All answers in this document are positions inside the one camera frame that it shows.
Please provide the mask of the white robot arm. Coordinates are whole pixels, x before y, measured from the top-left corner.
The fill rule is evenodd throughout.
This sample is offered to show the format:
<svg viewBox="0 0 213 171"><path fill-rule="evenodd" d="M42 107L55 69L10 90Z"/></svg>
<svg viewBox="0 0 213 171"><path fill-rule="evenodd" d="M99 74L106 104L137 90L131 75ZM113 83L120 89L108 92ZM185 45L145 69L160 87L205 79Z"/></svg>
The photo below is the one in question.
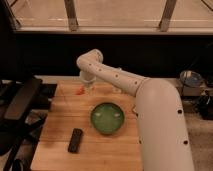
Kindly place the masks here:
<svg viewBox="0 0 213 171"><path fill-rule="evenodd" d="M182 101L172 83L107 66L98 49L76 64L83 82L100 78L135 98L143 171L195 171Z"/></svg>

